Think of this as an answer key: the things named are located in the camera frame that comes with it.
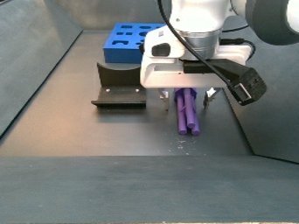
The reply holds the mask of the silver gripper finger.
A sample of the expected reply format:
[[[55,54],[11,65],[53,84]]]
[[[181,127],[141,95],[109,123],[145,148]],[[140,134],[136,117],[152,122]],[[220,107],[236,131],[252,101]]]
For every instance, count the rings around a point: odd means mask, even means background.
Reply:
[[[220,91],[219,87],[212,87],[209,90],[205,91],[204,98],[203,98],[203,107],[207,109],[217,92]]]
[[[164,110],[169,110],[169,92],[164,88],[159,88],[159,98],[164,103]]]

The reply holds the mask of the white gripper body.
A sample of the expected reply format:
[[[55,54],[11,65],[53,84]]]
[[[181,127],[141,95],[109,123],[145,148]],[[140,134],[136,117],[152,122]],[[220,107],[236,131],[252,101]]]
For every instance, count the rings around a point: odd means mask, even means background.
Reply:
[[[245,65],[251,49],[247,45],[220,45],[220,30],[183,32],[183,40],[205,60],[227,59]],[[163,26],[144,37],[140,83],[145,88],[223,88],[224,81],[212,71],[187,73],[183,62],[196,58]]]

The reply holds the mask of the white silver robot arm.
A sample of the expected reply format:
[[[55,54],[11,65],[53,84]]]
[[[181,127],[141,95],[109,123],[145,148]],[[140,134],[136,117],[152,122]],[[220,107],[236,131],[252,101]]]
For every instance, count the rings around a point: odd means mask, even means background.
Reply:
[[[267,84],[245,66],[249,48],[221,45],[228,17],[245,19],[268,44],[299,42],[299,0],[172,0],[165,26],[144,37],[140,83],[156,88],[164,102],[167,88],[227,87],[240,105],[259,100]]]

